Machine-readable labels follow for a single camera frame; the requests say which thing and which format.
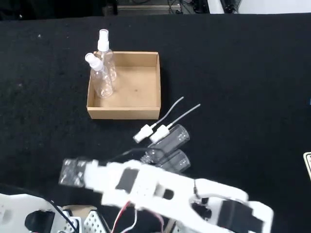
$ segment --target black table surface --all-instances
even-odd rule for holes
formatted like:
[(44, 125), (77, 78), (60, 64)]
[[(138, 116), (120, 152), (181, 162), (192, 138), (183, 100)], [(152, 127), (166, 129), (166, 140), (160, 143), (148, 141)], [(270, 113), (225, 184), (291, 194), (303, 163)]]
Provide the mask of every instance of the black table surface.
[[(59, 205), (99, 203), (90, 190), (58, 185), (63, 159), (113, 157), (136, 147), (132, 136), (153, 122), (91, 120), (86, 111), (84, 55), (108, 28), (112, 50), (159, 52), (161, 115), (185, 96), (167, 122), (202, 104), (180, 121), (191, 135), (186, 175), (270, 206), (273, 233), (309, 232), (310, 25), (311, 14), (0, 22), (0, 182)], [(107, 212), (113, 221), (117, 210)], [(144, 225), (136, 231), (148, 232)]]

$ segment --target cardboard box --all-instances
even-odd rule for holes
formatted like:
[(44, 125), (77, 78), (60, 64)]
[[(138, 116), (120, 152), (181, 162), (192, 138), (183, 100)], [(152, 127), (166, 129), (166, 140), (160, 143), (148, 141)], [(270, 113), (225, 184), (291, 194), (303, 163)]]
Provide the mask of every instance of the cardboard box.
[(112, 96), (101, 99), (88, 84), (87, 111), (92, 119), (158, 119), (161, 108), (157, 52), (114, 52), (117, 79)]

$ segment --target clear plastic bottle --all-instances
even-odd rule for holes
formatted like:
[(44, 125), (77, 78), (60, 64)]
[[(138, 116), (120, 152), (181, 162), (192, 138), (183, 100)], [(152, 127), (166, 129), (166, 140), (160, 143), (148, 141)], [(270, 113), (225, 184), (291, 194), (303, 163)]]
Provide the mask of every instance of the clear plastic bottle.
[(97, 56), (103, 60), (104, 65), (109, 69), (110, 78), (115, 81), (117, 78), (116, 66), (113, 59), (113, 51), (109, 49), (108, 30), (101, 29), (99, 31), (99, 40), (97, 44)]
[(107, 98), (112, 95), (113, 88), (110, 75), (103, 62), (95, 57), (93, 53), (88, 53), (85, 60), (89, 63), (91, 69), (91, 82), (96, 94), (100, 98)]
[(160, 150), (147, 151), (140, 161), (147, 164), (158, 163), (164, 156), (169, 156), (189, 140), (190, 136), (187, 130), (182, 125), (176, 125), (170, 129), (169, 135), (148, 146), (149, 148), (161, 149), (163, 152)]
[(176, 150), (168, 158), (161, 159), (156, 166), (166, 171), (179, 173), (190, 167), (190, 161), (183, 151)]

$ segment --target transparent bottle body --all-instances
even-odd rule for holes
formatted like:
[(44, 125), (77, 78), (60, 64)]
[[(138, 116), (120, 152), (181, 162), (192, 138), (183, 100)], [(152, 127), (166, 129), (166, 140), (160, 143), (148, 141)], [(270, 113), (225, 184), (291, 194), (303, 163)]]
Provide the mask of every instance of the transparent bottle body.
[(179, 173), (190, 167), (190, 161), (183, 151), (176, 150), (167, 158), (161, 159), (156, 166), (169, 172)]
[(91, 82), (98, 97), (107, 98), (112, 95), (113, 88), (110, 76), (105, 69), (91, 70)]
[(158, 163), (164, 156), (169, 156), (189, 140), (190, 136), (187, 130), (182, 125), (176, 125), (170, 129), (169, 135), (148, 146), (161, 150), (147, 151), (140, 160), (143, 163)]
[(117, 78), (117, 72), (116, 72), (116, 65), (115, 61), (113, 59), (113, 51), (108, 50), (106, 52), (97, 51), (97, 57), (99, 57), (101, 60), (104, 60), (104, 65), (108, 68), (110, 78), (112, 81), (115, 81)]

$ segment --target floor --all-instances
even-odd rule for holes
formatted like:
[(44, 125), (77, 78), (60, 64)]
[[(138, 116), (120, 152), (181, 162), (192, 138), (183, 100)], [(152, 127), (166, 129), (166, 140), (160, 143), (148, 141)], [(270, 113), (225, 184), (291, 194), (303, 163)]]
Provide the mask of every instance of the floor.
[[(191, 0), (118, 0), (118, 15), (167, 15), (195, 14)], [(105, 9), (105, 15), (112, 14), (112, 7)]]

